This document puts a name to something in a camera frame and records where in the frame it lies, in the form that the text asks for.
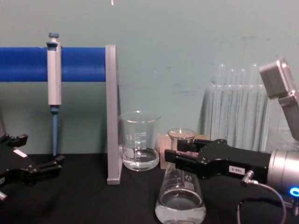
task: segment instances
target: glass beaker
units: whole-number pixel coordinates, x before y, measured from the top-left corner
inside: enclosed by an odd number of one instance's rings
[[[122,114],[123,155],[125,167],[144,171],[154,168],[159,163],[157,149],[158,120],[151,112],[134,111]]]
[[[171,149],[177,150],[178,141],[191,143],[196,135],[192,130],[176,128],[168,132]],[[163,224],[200,224],[206,216],[198,178],[195,174],[175,168],[169,163],[155,207]]]

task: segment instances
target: cable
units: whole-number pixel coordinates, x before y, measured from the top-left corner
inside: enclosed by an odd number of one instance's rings
[[[262,183],[258,183],[258,182],[255,182],[255,181],[251,181],[249,182],[249,184],[251,185],[258,185],[260,187],[264,187],[272,192],[274,192],[280,199],[280,202],[281,202],[281,205],[282,205],[282,208],[283,208],[283,211],[284,211],[284,214],[283,214],[283,217],[281,219],[281,222],[280,224],[285,224],[285,219],[286,219],[286,207],[285,207],[285,202],[282,198],[282,196],[272,187],[268,186],[268,185],[265,185],[265,184],[262,184]],[[237,206],[237,222],[238,224],[241,224],[241,219],[240,219],[240,205],[244,203],[245,200],[242,200],[240,203],[238,203],[238,206]]]

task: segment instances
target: teal wall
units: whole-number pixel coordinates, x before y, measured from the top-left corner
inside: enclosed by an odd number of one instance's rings
[[[114,0],[114,6],[111,0],[0,0],[0,46],[43,47],[49,32],[58,32],[66,47],[116,44],[122,111],[160,114],[160,133],[179,126],[200,131],[204,91],[220,63],[248,69],[283,56],[299,84],[298,7],[296,0]],[[7,85],[0,86],[7,130],[31,135],[27,153],[49,153],[46,85]],[[63,153],[105,151],[105,86],[94,88],[64,86]],[[30,103],[14,103],[25,92]],[[88,101],[73,100],[95,92]],[[93,142],[82,147],[86,138]]]

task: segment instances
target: black tabletop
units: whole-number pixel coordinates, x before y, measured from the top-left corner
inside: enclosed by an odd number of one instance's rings
[[[107,185],[106,154],[71,154],[58,178],[32,187],[18,184],[1,190],[8,199],[0,203],[1,224],[159,224],[155,204],[165,170],[144,172],[123,168],[120,185]],[[38,162],[48,155],[31,155]],[[245,197],[275,195],[259,187],[240,187],[239,180],[214,177],[200,181],[206,217],[203,224],[236,224],[236,205]],[[279,223],[282,209],[267,203],[245,203],[242,224]],[[287,214],[287,224],[299,217]]]

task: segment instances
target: glass flask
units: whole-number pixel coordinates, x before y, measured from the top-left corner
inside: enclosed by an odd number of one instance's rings
[[[171,149],[177,150],[178,141],[191,143],[196,135],[192,130],[177,128],[168,132]],[[163,224],[200,224],[206,216],[199,180],[195,174],[175,168],[169,163],[155,207]]]

